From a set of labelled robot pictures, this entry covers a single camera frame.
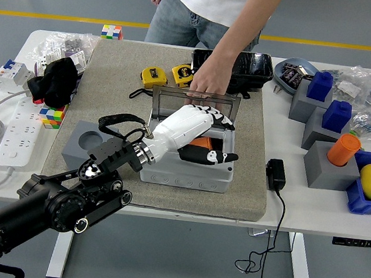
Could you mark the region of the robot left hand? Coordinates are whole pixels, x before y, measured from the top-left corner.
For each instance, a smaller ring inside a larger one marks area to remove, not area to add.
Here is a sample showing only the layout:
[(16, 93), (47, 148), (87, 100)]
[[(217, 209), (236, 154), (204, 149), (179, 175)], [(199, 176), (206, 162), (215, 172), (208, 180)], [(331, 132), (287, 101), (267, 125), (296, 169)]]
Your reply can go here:
[(232, 121), (213, 107), (184, 105), (155, 127), (152, 138), (143, 139), (149, 151), (150, 163), (160, 161), (169, 151), (178, 151), (180, 159), (202, 165), (238, 160), (235, 153), (225, 153), (191, 143), (214, 124), (222, 125), (229, 131), (235, 130)]

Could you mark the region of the person's left hand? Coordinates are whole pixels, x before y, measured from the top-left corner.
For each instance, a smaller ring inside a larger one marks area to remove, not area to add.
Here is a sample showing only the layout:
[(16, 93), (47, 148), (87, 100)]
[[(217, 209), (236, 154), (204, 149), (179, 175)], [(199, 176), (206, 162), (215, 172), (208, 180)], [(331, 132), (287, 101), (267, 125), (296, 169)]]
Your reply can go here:
[(194, 74), (190, 90), (198, 94), (224, 95), (230, 78), (233, 63), (211, 55)]

